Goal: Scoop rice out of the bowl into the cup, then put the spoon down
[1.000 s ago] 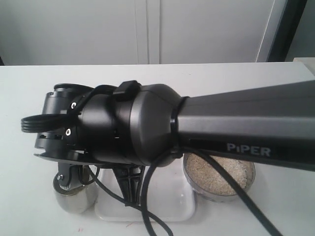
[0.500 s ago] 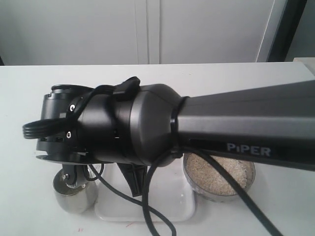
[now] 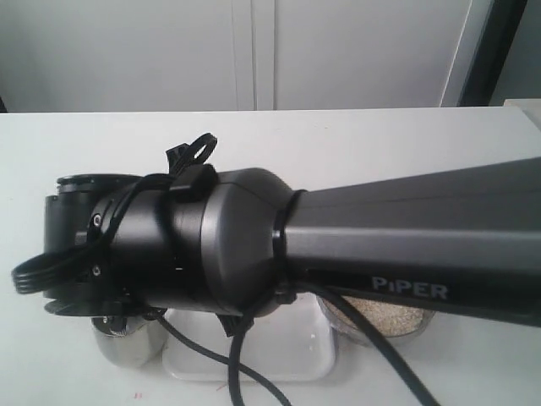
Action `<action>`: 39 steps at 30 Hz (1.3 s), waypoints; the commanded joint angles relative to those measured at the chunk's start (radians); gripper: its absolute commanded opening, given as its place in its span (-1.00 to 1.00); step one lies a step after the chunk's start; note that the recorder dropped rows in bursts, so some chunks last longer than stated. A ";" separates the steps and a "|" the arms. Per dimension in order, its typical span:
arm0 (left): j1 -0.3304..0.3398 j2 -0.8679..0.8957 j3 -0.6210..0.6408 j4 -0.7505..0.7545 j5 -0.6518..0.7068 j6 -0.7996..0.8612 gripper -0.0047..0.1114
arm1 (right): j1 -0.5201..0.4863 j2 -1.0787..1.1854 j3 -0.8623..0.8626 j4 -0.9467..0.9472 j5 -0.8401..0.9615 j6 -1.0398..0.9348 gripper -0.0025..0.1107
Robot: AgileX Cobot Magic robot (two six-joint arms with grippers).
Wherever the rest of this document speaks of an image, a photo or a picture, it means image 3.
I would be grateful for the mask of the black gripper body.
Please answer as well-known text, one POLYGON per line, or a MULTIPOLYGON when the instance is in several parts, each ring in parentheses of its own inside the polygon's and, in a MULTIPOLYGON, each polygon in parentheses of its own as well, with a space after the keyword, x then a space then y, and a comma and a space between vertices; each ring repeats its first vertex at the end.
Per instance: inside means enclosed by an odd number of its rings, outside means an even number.
POLYGON ((124 337, 147 321, 163 316, 167 307, 151 305, 129 295, 116 297, 70 297, 52 299, 45 307, 52 315, 90 318, 94 327, 105 335, 124 337))

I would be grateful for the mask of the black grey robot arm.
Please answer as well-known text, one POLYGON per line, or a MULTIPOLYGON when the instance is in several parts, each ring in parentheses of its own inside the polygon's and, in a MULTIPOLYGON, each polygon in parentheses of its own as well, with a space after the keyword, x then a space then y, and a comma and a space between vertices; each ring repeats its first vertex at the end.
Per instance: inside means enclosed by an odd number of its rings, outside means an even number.
POLYGON ((66 316, 145 307, 241 315, 296 281, 338 293, 525 326, 540 323, 540 161, 319 191, 260 168, 62 178, 46 198, 45 250, 78 253, 128 206, 112 242, 46 291, 66 316))

